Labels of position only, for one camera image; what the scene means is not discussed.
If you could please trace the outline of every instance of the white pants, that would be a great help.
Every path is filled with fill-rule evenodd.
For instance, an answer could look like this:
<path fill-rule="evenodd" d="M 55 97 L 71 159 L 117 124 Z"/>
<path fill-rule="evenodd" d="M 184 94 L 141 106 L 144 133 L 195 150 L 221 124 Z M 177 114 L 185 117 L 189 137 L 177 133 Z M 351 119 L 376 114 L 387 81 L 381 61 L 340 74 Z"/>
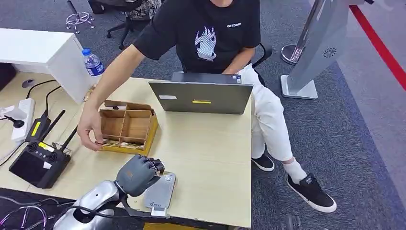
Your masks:
<path fill-rule="evenodd" d="M 252 65 L 246 66 L 237 74 L 241 75 L 243 84 L 254 85 L 251 157 L 261 157 L 266 143 L 268 152 L 273 158 L 279 161 L 290 160 L 293 155 L 279 97 L 261 84 Z"/>

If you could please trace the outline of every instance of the robot finger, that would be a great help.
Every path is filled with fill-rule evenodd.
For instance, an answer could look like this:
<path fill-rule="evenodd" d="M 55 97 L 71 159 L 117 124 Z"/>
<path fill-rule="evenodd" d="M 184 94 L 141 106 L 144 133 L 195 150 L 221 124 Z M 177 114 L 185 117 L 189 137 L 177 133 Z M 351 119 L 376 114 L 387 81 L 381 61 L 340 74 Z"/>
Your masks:
<path fill-rule="evenodd" d="M 164 173 L 165 166 L 163 164 L 159 164 L 157 166 L 154 166 L 153 169 L 156 170 L 157 172 Z"/>
<path fill-rule="evenodd" d="M 154 163 L 154 166 L 157 166 L 157 165 L 159 165 L 159 164 L 162 164 L 162 161 L 160 160 L 160 159 L 156 159 L 156 160 L 153 160 L 153 161 L 151 161 L 152 163 Z"/>

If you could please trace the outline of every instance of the red stripe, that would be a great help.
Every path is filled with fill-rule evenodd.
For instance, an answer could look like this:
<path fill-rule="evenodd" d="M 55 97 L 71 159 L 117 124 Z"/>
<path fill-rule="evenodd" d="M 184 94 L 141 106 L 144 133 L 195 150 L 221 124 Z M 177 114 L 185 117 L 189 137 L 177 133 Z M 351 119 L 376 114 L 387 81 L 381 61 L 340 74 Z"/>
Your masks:
<path fill-rule="evenodd" d="M 372 45 L 378 51 L 379 55 L 386 63 L 390 71 L 393 73 L 397 81 L 406 90 L 406 72 L 402 69 L 400 64 L 393 57 L 391 52 L 386 48 L 385 44 L 379 38 L 378 34 L 372 28 L 371 24 L 365 18 L 364 14 L 358 8 L 357 5 L 350 5 L 350 9 L 354 14 L 355 18 L 358 20 L 358 23 L 361 25 L 369 40 L 372 42 Z"/>

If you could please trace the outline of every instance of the floor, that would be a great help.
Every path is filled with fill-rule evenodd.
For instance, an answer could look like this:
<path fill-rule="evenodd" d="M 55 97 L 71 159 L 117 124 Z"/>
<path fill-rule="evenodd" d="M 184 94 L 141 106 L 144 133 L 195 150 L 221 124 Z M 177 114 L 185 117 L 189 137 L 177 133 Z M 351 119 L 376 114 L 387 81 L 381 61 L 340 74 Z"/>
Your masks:
<path fill-rule="evenodd" d="M 396 6 L 391 10 L 377 4 L 360 8 L 405 69 L 406 6 L 400 1 L 387 0 Z M 73 4 L 90 11 L 84 0 Z M 278 96 L 280 75 L 293 68 L 280 59 L 280 49 L 297 41 L 310 8 L 308 0 L 261 0 L 261 28 L 275 52 L 257 70 Z M 68 31 L 63 25 L 68 14 L 60 0 L 8 1 L 0 8 L 0 27 Z M 77 35 L 106 65 L 120 53 L 120 32 L 105 37 L 106 29 L 120 23 L 116 17 L 123 18 L 114 12 L 95 15 L 96 28 L 82 27 Z M 130 34 L 125 44 L 135 38 Z M 168 79 L 180 69 L 172 49 L 159 61 L 144 61 L 133 76 Z M 282 104 L 294 155 L 335 198 L 338 209 L 332 214 L 312 210 L 288 188 L 280 163 L 272 173 L 253 165 L 252 228 L 281 230 L 288 215 L 299 215 L 305 230 L 406 229 L 406 91 L 351 13 L 346 51 L 320 74 L 316 87 L 318 100 L 282 98 Z M 3 194 L 15 193 L 0 190 Z M 130 222 L 119 221 L 117 229 L 140 229 Z"/>

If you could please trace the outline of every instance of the person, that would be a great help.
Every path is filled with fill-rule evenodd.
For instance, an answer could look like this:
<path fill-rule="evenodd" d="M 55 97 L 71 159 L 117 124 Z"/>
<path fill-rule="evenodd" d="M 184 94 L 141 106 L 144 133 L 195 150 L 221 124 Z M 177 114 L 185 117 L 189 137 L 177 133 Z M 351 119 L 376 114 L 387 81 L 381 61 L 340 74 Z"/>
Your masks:
<path fill-rule="evenodd" d="M 330 213 L 336 202 L 293 157 L 280 99 L 264 87 L 251 65 L 260 43 L 259 0 L 166 0 L 151 23 L 106 69 L 83 108 L 78 134 L 84 146 L 99 150 L 103 142 L 98 108 L 145 58 L 158 60 L 176 46 L 183 70 L 198 73 L 240 74 L 254 85 L 252 95 L 252 161 L 264 171 L 282 162 L 287 184 L 312 208 Z M 89 132 L 95 135 L 95 142 Z"/>

